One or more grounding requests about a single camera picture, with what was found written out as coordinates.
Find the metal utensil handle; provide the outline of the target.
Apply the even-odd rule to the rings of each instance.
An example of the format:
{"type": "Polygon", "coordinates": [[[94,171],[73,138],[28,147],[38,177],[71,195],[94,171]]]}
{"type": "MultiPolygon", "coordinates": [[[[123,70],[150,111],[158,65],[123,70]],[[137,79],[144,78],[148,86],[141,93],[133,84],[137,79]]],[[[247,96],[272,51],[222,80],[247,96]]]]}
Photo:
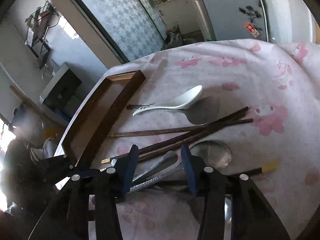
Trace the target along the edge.
{"type": "Polygon", "coordinates": [[[155,161],[144,172],[137,175],[132,180],[132,186],[129,193],[142,190],[151,185],[161,173],[171,165],[174,165],[178,161],[178,155],[175,151],[169,151],[157,161],[155,161]]]}

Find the metal spoon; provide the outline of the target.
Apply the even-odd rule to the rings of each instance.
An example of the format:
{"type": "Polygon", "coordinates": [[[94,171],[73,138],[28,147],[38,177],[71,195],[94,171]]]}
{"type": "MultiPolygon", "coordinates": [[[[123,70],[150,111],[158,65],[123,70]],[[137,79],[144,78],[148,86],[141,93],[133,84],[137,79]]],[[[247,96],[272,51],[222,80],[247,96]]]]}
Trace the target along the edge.
{"type": "MultiPolygon", "coordinates": [[[[208,166],[211,166],[217,170],[226,168],[233,159],[233,154],[229,146],[221,141],[203,141],[199,142],[190,148],[192,155],[202,158],[208,166]]],[[[164,181],[170,176],[176,173],[183,172],[182,161],[178,157],[178,161],[164,170],[155,181],[148,187],[164,181]]]]}

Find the white ceramic spoon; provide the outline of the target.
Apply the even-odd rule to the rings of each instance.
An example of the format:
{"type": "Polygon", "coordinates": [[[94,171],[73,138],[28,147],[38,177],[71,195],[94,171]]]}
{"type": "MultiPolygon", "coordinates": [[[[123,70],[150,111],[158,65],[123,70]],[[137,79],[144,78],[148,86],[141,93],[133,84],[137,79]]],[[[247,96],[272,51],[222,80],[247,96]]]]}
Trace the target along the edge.
{"type": "Polygon", "coordinates": [[[188,90],[187,92],[179,95],[173,99],[167,100],[165,102],[153,103],[146,106],[139,107],[133,112],[133,116],[153,110],[181,110],[188,109],[196,101],[200,100],[203,92],[203,86],[198,85],[188,90]]]}

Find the white kitchen cabinet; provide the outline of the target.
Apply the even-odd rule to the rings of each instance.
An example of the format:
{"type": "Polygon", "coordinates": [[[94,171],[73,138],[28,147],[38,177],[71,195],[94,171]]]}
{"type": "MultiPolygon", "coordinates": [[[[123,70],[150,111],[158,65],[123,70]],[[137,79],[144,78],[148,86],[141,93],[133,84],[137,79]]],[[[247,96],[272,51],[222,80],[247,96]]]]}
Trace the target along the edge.
{"type": "Polygon", "coordinates": [[[168,29],[178,24],[182,35],[201,30],[193,0],[168,0],[156,8],[168,29]]]}

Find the brown wooden tray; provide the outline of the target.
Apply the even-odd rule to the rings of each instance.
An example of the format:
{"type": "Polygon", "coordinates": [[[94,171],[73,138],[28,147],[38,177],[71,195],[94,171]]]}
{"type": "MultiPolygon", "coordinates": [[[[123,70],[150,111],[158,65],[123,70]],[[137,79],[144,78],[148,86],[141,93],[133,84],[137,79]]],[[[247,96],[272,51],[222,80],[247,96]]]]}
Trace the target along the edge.
{"type": "Polygon", "coordinates": [[[145,81],[140,70],[103,77],[70,121],[61,147],[73,166],[89,168],[112,126],[145,81]]]}

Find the black white cabinet box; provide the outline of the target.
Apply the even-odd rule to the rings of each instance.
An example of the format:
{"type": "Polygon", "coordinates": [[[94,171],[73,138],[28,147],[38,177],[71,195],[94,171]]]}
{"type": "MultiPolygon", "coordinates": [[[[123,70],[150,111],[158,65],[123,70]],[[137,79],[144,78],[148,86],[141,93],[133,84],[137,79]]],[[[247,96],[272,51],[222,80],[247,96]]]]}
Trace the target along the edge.
{"type": "Polygon", "coordinates": [[[74,108],[71,100],[81,83],[68,64],[64,63],[40,94],[39,101],[55,113],[70,116],[74,108]]]}

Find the pink floral tablecloth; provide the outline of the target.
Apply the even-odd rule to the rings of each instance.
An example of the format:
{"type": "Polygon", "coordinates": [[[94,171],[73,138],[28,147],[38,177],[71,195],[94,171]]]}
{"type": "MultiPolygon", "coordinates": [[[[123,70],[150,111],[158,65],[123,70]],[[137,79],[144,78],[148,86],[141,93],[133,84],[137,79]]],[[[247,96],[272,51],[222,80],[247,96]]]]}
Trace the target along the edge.
{"type": "MultiPolygon", "coordinates": [[[[218,118],[250,107],[253,124],[225,128],[203,140],[233,151],[226,174],[278,160],[279,167],[253,177],[291,239],[297,239],[319,206],[319,45],[256,40],[201,42],[159,51],[108,70],[108,76],[141,70],[146,77],[129,104],[170,100],[202,85],[220,99],[218,118]]],[[[189,126],[185,116],[124,110],[113,132],[189,126]]],[[[199,223],[187,200],[164,190],[145,190],[117,205],[124,239],[196,239],[199,223]]]]}

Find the patterned sliding door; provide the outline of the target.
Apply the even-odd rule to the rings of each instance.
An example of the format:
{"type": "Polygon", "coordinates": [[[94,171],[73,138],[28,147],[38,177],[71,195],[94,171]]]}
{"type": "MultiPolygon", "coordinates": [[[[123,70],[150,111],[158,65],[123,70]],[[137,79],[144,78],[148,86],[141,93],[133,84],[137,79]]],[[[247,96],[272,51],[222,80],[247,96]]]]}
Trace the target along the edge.
{"type": "Polygon", "coordinates": [[[163,48],[165,24],[156,9],[156,0],[75,1],[104,35],[122,63],[163,48]]]}

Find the silver refrigerator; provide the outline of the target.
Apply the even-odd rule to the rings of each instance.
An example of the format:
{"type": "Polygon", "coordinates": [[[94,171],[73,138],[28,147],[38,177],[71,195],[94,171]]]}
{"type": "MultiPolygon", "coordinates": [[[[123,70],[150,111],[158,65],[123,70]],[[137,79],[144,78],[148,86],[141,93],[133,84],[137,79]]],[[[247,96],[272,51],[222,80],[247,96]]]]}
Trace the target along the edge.
{"type": "Polygon", "coordinates": [[[315,42],[316,21],[303,0],[193,0],[206,41],[252,38],[315,42]]]}

